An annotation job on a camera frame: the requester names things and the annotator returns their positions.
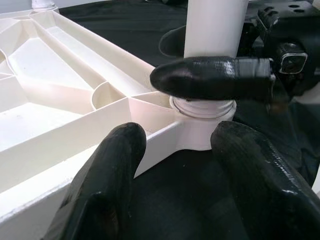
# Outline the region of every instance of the white pole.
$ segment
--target white pole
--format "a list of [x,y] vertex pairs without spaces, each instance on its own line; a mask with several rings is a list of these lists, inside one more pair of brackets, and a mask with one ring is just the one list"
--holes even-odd
[[[249,0],[189,0],[184,57],[236,57],[248,3]],[[196,118],[217,118],[234,107],[232,101],[201,102],[202,107],[199,101],[173,98],[175,107]]]

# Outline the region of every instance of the white cylindrical pole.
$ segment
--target white cylindrical pole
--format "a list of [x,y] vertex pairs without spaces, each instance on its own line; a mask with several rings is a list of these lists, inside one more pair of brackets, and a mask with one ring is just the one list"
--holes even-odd
[[[236,57],[249,0],[189,0],[184,57]],[[218,118],[235,104],[230,101],[186,101],[173,98],[181,113]]]
[[32,0],[32,9],[36,12],[55,9],[56,5],[53,0]]
[[236,57],[249,0],[189,0],[184,57]]

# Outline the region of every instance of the black fabric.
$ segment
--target black fabric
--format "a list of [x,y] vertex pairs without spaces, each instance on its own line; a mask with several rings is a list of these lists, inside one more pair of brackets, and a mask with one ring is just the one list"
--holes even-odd
[[[250,9],[248,18],[255,11]],[[175,59],[162,55],[158,43],[165,33],[186,24],[187,10],[157,0],[115,0],[60,13],[158,66]],[[234,120],[265,134],[312,185],[320,161],[319,115],[318,105],[292,103],[287,112],[269,115],[263,104],[239,101]],[[126,239],[248,239],[226,176],[210,152],[179,151],[135,179],[133,188]]]
[[249,240],[210,151],[176,152],[133,183],[126,240]]
[[186,24],[187,9],[152,0],[114,0],[60,9],[60,13],[153,66],[174,58],[158,49],[161,37]]

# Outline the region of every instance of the white plastic pipe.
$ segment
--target white plastic pipe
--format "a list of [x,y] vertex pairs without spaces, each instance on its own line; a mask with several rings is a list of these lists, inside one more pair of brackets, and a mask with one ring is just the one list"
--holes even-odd
[[248,2],[189,0],[184,57],[235,57]]
[[[184,57],[236,57],[248,3],[249,0],[189,0]],[[183,114],[195,118],[217,118],[235,106],[230,101],[195,102],[175,97],[173,103]]]
[[52,10],[56,8],[53,0],[32,0],[32,8],[36,12]]

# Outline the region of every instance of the black robotic finger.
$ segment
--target black robotic finger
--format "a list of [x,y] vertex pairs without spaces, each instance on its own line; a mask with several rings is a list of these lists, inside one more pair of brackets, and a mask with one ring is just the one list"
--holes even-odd
[[320,199],[263,134],[225,121],[211,146],[250,239],[319,238]]
[[[184,99],[255,100],[271,103],[275,79],[269,59],[190,57],[157,67],[150,75],[159,91]],[[287,98],[277,101],[287,102]]]
[[117,240],[146,150],[136,123],[116,127],[73,179],[43,240]]

